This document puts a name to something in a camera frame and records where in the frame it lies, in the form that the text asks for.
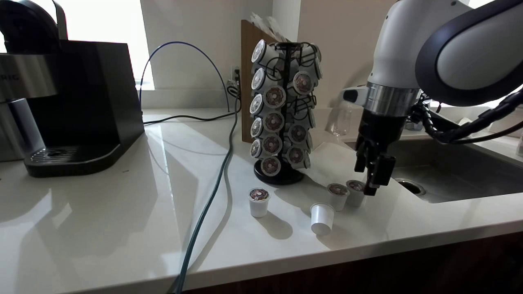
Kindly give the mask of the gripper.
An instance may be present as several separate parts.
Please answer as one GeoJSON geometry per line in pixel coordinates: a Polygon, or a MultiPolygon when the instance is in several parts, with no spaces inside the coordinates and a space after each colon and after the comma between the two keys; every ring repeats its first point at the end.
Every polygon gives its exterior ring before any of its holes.
{"type": "Polygon", "coordinates": [[[387,149],[399,140],[405,123],[407,116],[382,116],[364,109],[354,147],[354,171],[362,173],[367,169],[366,196],[374,196],[381,186],[389,184],[396,158],[387,149]]]}

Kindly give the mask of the black metal capsule holder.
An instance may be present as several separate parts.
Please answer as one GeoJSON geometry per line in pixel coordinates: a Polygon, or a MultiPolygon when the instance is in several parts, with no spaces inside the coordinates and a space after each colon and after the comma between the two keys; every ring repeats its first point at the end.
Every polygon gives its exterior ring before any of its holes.
{"type": "MultiPolygon", "coordinates": [[[[279,158],[282,163],[281,170],[278,175],[274,177],[267,177],[263,175],[260,169],[260,162],[262,159],[269,157],[268,154],[262,153],[260,158],[255,158],[256,163],[254,164],[254,173],[256,177],[264,183],[272,185],[291,185],[298,183],[303,179],[302,169],[294,169],[291,167],[283,157],[284,152],[291,146],[300,147],[304,149],[308,155],[312,149],[312,137],[310,130],[315,127],[315,117],[313,110],[316,107],[316,95],[314,90],[319,85],[319,81],[323,76],[321,61],[322,55],[319,47],[315,44],[308,42],[276,42],[268,44],[272,46],[278,57],[273,58],[267,65],[258,65],[253,63],[252,73],[254,74],[256,69],[264,67],[269,78],[272,80],[273,85],[281,86],[286,92],[286,103],[281,108],[272,109],[264,113],[262,116],[256,116],[263,118],[267,113],[271,111],[279,111],[284,116],[285,125],[278,133],[271,133],[266,131],[266,136],[270,134],[278,135],[283,143],[282,150],[274,155],[279,158]],[[295,73],[299,71],[307,72],[314,84],[312,93],[302,96],[289,95],[286,89],[288,82],[294,77],[295,73]],[[308,129],[308,139],[301,145],[295,145],[287,137],[287,131],[292,124],[303,125],[308,129]]],[[[251,91],[252,99],[256,93],[264,93],[264,91],[251,91]]],[[[310,159],[308,156],[307,167],[311,166],[310,159]]]]}

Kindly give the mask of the black coffee machine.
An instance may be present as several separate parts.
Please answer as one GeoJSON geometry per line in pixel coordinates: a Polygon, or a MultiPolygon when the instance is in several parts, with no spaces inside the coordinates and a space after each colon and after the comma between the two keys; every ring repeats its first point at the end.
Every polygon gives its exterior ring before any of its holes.
{"type": "Polygon", "coordinates": [[[34,178],[114,165],[144,133],[128,45],[71,40],[63,8],[0,0],[0,140],[34,178]]]}

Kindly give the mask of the clear glass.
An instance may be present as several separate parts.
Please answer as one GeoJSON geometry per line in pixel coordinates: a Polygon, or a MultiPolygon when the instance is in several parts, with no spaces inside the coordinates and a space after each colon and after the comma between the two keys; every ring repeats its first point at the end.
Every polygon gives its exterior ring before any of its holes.
{"type": "Polygon", "coordinates": [[[351,130],[352,103],[340,102],[332,109],[331,132],[335,136],[345,136],[351,130]]]}

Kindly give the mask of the sink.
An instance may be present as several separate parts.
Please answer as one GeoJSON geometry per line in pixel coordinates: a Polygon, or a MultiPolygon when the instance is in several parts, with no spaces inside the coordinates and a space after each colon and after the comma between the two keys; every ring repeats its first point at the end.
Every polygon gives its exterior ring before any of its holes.
{"type": "Polygon", "coordinates": [[[402,140],[387,151],[396,158],[393,179],[428,203],[523,192],[523,156],[507,138],[471,145],[402,140]]]}

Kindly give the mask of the wooden box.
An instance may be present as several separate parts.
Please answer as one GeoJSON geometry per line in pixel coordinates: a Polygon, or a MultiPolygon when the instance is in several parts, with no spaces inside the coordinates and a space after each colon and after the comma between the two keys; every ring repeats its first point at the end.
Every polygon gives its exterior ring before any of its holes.
{"type": "Polygon", "coordinates": [[[276,43],[275,39],[248,20],[241,20],[241,140],[247,143],[253,142],[250,135],[250,127],[253,122],[250,116],[251,81],[253,77],[251,56],[261,39],[264,39],[268,44],[276,43]]]}

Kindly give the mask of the bundle of paper packets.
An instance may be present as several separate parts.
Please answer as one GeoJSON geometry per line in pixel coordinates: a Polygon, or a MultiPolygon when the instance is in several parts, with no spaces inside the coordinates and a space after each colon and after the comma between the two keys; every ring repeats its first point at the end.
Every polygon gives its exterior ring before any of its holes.
{"type": "Polygon", "coordinates": [[[254,24],[261,31],[265,32],[267,35],[272,37],[276,42],[291,42],[283,32],[283,29],[278,24],[277,20],[268,16],[266,18],[261,18],[254,12],[250,13],[250,22],[254,24]]]}

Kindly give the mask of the window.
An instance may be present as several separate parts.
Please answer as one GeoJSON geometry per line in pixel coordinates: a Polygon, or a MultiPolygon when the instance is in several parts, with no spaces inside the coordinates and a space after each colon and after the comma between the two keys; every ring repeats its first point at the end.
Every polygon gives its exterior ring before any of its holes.
{"type": "Polygon", "coordinates": [[[57,22],[57,2],[65,13],[69,40],[126,43],[133,76],[145,91],[154,90],[149,46],[140,0],[31,0],[57,22]]]}

